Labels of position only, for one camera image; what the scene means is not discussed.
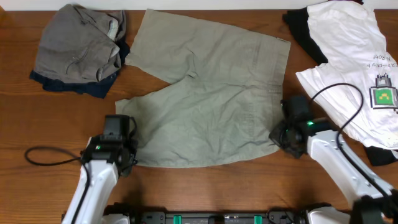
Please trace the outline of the khaki green shorts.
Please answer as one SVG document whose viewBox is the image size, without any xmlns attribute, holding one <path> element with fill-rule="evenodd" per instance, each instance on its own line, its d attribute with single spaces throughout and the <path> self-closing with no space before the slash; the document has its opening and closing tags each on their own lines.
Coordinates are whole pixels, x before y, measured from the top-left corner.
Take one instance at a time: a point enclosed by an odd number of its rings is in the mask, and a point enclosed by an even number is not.
<svg viewBox="0 0 398 224">
<path fill-rule="evenodd" d="M 139 165 L 207 167 L 276 152 L 269 133 L 282 119 L 289 50 L 270 35 L 147 10 L 126 63 L 168 85 L 115 103 L 136 120 Z"/>
</svg>

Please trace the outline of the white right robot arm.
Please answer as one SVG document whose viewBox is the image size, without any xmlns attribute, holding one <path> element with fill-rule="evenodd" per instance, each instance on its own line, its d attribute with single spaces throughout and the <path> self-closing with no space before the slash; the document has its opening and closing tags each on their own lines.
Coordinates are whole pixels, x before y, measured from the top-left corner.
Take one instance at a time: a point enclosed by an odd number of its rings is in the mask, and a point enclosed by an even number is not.
<svg viewBox="0 0 398 224">
<path fill-rule="evenodd" d="M 294 158 L 307 154 L 319 163 L 351 207 L 345 213 L 314 205 L 297 215 L 295 223 L 397 223 L 397 189 L 375 174 L 327 120 L 285 119 L 269 139 Z"/>
</svg>

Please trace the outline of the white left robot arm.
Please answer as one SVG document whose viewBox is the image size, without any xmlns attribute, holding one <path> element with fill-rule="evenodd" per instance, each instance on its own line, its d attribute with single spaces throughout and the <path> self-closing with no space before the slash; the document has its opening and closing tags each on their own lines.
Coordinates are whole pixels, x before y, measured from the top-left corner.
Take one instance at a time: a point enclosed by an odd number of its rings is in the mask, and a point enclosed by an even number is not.
<svg viewBox="0 0 398 224">
<path fill-rule="evenodd" d="M 132 223 L 134 215 L 108 199 L 120 177 L 136 165 L 134 141 L 128 137 L 97 135 L 81 153 L 80 178 L 61 223 Z"/>
</svg>

